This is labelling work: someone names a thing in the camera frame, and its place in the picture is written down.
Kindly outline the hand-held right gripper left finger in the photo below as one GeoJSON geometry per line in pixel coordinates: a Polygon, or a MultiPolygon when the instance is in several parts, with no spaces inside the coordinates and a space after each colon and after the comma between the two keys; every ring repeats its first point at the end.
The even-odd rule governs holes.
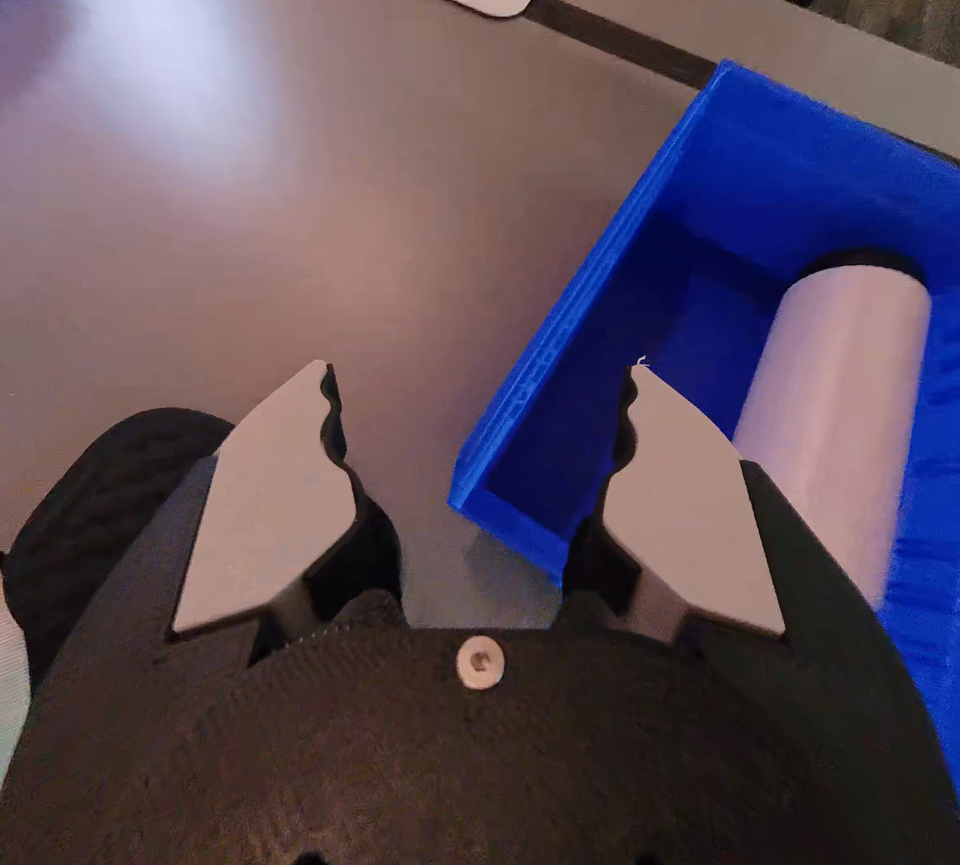
{"type": "Polygon", "coordinates": [[[317,359],[222,442],[171,630],[187,639],[265,617],[294,642],[319,629],[308,580],[355,532],[364,489],[347,465],[333,367],[317,359]]]}

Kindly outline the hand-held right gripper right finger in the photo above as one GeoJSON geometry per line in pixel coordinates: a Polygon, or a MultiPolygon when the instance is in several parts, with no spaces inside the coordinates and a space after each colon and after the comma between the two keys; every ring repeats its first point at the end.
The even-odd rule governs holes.
{"type": "Polygon", "coordinates": [[[667,644],[691,618],[780,639],[785,619],[738,452],[646,364],[629,382],[633,451],[606,485],[600,519],[638,578],[614,622],[667,644]]]}

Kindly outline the white plastic bottle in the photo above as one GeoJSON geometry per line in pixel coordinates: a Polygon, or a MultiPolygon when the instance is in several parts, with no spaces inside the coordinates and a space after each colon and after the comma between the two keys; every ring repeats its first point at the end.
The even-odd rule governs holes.
{"type": "Polygon", "coordinates": [[[889,577],[930,313],[926,287],[890,268],[838,266],[795,282],[733,437],[875,610],[889,577]]]}

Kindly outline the black bottle lid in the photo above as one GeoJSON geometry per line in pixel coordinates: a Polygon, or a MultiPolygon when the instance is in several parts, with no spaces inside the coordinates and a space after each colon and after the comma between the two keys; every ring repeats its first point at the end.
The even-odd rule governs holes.
{"type": "Polygon", "coordinates": [[[797,284],[821,272],[847,267],[885,269],[905,275],[924,289],[929,289],[927,273],[917,260],[900,251],[873,246],[840,248],[826,252],[797,272],[793,283],[797,284]]]}

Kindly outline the blue plastic bin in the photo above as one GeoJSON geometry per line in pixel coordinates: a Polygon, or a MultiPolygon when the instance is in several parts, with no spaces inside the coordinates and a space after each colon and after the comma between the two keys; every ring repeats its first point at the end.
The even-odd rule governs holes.
{"type": "Polygon", "coordinates": [[[932,295],[880,617],[958,784],[957,165],[721,63],[479,418],[448,501],[558,585],[628,361],[732,437],[788,281],[859,247],[904,254],[932,295]]]}

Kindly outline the person's white hoodie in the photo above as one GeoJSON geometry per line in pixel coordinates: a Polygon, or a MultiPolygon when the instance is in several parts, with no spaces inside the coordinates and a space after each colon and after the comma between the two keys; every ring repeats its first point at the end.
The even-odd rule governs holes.
{"type": "Polygon", "coordinates": [[[1,785],[18,747],[31,703],[31,682],[23,631],[14,619],[1,580],[1,785]]]}

